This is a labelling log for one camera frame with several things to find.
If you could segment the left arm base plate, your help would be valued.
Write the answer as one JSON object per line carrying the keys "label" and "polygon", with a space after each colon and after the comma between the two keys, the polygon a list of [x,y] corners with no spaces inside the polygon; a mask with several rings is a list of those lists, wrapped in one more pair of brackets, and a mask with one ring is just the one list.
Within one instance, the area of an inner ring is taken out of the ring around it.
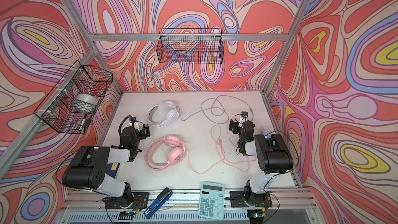
{"label": "left arm base plate", "polygon": [[102,201],[105,203],[106,209],[133,209],[142,210],[147,207],[149,192],[134,192],[132,197],[108,198]]}

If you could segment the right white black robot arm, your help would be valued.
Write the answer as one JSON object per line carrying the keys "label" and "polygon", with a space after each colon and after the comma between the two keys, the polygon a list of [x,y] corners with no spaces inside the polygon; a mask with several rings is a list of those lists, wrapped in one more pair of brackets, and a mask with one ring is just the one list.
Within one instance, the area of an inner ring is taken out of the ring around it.
{"label": "right white black robot arm", "polygon": [[284,138],[274,131],[254,134],[255,124],[250,120],[230,120],[229,130],[238,135],[237,154],[255,156],[259,169],[247,181],[242,191],[231,191],[227,198],[233,208],[271,207],[269,186],[277,176],[291,172],[293,157]]}

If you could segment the pink cat-ear headphones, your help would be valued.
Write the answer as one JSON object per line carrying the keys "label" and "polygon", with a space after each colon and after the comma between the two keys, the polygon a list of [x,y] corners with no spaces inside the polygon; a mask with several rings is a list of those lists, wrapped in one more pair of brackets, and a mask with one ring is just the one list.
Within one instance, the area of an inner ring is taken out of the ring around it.
{"label": "pink cat-ear headphones", "polygon": [[[154,161],[154,156],[161,146],[166,146],[171,149],[168,152],[164,163]],[[145,164],[148,168],[154,171],[163,171],[182,162],[187,152],[188,149],[185,142],[177,136],[169,135],[153,141],[147,147],[145,151]]]}

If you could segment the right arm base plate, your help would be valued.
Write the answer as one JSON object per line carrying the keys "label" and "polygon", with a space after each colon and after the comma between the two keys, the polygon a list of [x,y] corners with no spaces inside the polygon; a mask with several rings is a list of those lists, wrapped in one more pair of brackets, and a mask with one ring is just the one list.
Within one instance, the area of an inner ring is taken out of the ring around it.
{"label": "right arm base plate", "polygon": [[245,191],[230,191],[229,194],[230,196],[226,199],[231,202],[233,208],[261,207],[268,209],[273,206],[269,193],[254,194]]}

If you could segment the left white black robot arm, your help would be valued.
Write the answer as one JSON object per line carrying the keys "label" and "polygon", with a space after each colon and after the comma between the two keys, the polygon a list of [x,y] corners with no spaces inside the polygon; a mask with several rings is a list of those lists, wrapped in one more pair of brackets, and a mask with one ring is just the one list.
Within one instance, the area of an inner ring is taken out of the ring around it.
{"label": "left white black robot arm", "polygon": [[97,192],[104,196],[105,209],[125,209],[133,212],[147,207],[147,193],[135,195],[131,185],[107,174],[107,167],[114,163],[131,163],[138,153],[141,140],[150,137],[147,125],[120,128],[119,146],[84,146],[80,148],[62,175],[61,183],[67,188]]}

